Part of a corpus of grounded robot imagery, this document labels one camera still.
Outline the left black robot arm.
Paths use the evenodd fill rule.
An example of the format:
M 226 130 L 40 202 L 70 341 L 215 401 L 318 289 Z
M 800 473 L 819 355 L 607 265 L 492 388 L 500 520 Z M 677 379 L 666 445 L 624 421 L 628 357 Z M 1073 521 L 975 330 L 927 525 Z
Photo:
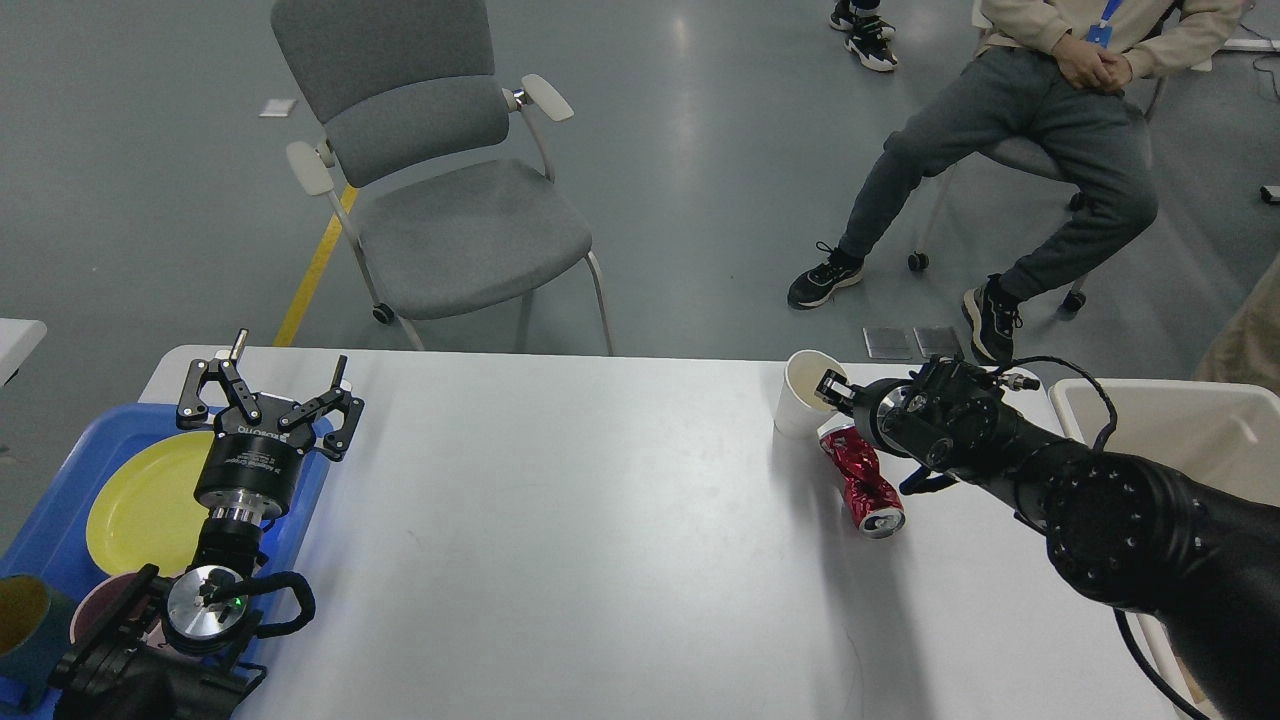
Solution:
M 195 359 L 175 406 L 182 430 L 210 429 L 193 498 L 207 515 L 192 560 L 165 577 L 145 564 L 58 661 L 56 719 L 229 719 L 268 676 L 244 661 L 253 641 L 291 635 L 316 615 L 292 570 L 269 571 L 262 539 L 285 516 L 310 454 L 339 462 L 365 404 L 344 383 L 298 401 L 251 389 L 239 331 L 225 357 Z

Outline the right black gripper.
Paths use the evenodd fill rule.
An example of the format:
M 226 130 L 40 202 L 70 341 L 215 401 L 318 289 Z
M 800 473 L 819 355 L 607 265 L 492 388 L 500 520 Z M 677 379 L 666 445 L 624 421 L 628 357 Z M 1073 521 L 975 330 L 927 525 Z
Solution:
M 859 434 L 878 451 L 908 456 L 883 430 L 891 410 L 905 404 L 910 380 L 884 378 L 868 386 L 851 383 L 841 372 L 827 369 L 815 387 L 815 396 L 836 413 L 850 416 Z

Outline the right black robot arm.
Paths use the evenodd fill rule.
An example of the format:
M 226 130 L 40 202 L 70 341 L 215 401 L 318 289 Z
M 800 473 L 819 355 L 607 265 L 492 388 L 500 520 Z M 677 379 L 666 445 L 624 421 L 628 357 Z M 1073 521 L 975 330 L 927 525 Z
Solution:
M 1027 383 L 936 355 L 867 386 L 828 370 L 815 393 L 869 443 L 909 457 L 906 495 L 979 487 L 1044 537 L 1057 574 L 1088 600 L 1142 612 L 1225 719 L 1277 716 L 1279 511 L 1174 468 L 1061 437 L 1006 404 Z

